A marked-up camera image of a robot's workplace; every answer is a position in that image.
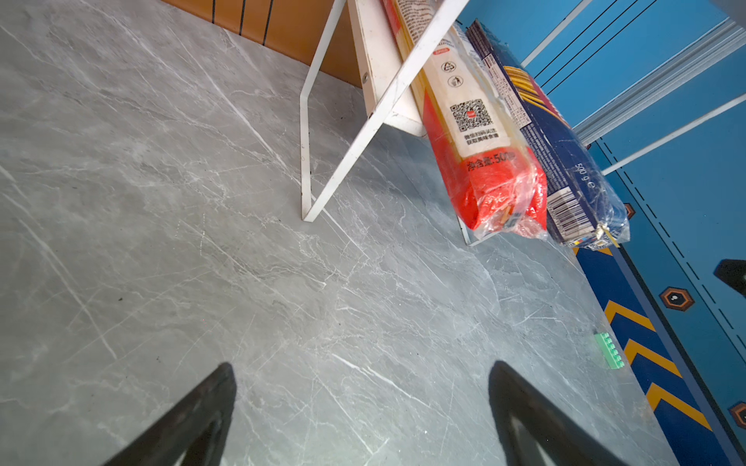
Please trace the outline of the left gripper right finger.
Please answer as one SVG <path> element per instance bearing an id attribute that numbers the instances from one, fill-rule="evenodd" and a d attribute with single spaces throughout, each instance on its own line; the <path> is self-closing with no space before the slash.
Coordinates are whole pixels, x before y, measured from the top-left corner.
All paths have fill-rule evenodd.
<path id="1" fill-rule="evenodd" d="M 489 402 L 508 465 L 622 465 L 508 363 L 495 361 Z"/>

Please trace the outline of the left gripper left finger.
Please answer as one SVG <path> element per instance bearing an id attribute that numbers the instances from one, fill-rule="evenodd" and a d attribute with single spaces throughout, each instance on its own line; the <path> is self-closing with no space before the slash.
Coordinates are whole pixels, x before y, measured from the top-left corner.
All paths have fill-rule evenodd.
<path id="1" fill-rule="evenodd" d="M 108 465 L 219 465 L 232 421 L 237 384 L 220 364 Z"/>

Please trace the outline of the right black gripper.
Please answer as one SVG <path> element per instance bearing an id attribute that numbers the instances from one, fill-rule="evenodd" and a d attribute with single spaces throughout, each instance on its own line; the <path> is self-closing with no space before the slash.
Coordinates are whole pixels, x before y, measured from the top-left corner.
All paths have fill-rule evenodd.
<path id="1" fill-rule="evenodd" d="M 713 275 L 737 293 L 746 296 L 745 259 L 723 259 L 716 266 Z"/>

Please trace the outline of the blue Barilla spaghetti box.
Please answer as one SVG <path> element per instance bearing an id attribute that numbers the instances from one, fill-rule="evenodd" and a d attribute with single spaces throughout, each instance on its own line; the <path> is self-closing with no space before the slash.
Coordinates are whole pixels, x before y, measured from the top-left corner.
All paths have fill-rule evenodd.
<path id="1" fill-rule="evenodd" d="M 543 168 L 553 239 L 589 250 L 631 240 L 625 203 L 532 75 L 480 21 L 465 35 Z"/>

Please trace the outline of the red-ended clear spaghetti bag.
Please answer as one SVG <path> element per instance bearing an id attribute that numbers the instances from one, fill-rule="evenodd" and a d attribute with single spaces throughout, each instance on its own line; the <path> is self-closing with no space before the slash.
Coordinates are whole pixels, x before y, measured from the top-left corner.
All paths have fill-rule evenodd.
<path id="1" fill-rule="evenodd" d="M 411 91 L 451 203 L 473 236 L 548 239 L 546 175 L 458 25 Z"/>

